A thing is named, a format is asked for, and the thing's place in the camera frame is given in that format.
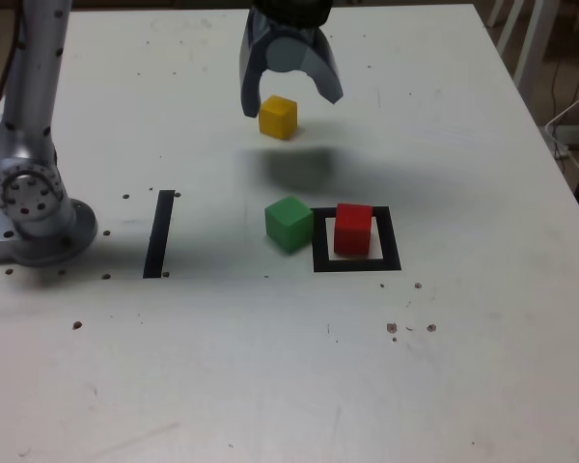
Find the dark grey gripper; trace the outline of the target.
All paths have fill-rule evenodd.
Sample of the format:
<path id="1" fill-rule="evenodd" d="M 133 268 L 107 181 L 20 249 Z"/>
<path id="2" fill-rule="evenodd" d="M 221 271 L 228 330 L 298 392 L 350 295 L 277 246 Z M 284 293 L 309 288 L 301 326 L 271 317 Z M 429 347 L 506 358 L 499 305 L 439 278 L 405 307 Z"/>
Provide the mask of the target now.
<path id="1" fill-rule="evenodd" d="M 274 40 L 269 43 L 269 32 Z M 314 82 L 317 92 L 332 104 L 343 88 L 327 38 L 318 29 L 271 24 L 257 8 L 251 8 L 239 53 L 240 102 L 243 114 L 255 118 L 260 111 L 260 82 L 267 70 L 301 71 Z"/>

